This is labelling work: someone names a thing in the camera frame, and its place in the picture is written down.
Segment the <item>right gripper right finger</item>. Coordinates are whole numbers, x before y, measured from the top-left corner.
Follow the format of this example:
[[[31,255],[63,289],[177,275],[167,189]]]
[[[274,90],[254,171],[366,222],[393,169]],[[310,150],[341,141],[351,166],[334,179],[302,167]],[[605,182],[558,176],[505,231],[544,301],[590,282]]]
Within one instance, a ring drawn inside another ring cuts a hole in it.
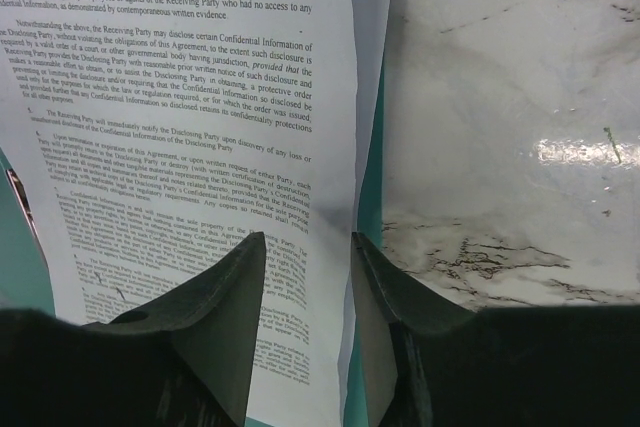
[[[363,234],[351,276],[372,426],[635,426],[635,305],[467,310]]]

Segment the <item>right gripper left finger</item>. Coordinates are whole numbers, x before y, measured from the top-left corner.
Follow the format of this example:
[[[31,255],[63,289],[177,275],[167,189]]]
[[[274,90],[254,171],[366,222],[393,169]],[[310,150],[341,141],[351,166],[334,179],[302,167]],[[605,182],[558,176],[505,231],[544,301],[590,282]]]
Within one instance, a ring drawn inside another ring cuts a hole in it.
[[[265,238],[255,232],[109,323],[3,310],[2,424],[243,425],[265,266]]]

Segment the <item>white printed paper sheets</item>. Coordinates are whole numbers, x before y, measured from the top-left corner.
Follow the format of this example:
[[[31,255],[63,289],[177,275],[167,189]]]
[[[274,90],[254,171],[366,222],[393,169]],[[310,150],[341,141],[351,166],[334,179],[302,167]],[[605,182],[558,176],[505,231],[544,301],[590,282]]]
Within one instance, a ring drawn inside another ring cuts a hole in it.
[[[53,311],[109,323],[248,235],[266,266],[241,426],[341,426],[390,0],[1,0],[1,183]]]

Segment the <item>teal file folder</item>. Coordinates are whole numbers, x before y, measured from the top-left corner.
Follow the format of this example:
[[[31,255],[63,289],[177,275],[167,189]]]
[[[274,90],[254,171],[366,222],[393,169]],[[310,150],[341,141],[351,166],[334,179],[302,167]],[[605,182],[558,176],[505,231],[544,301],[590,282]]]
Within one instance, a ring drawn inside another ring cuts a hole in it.
[[[359,197],[357,228],[379,247],[382,244],[384,83],[379,83],[368,159]],[[51,287],[20,207],[7,181],[1,183],[1,305],[25,304],[53,311]],[[360,330],[354,330],[349,361],[345,426],[368,424]]]

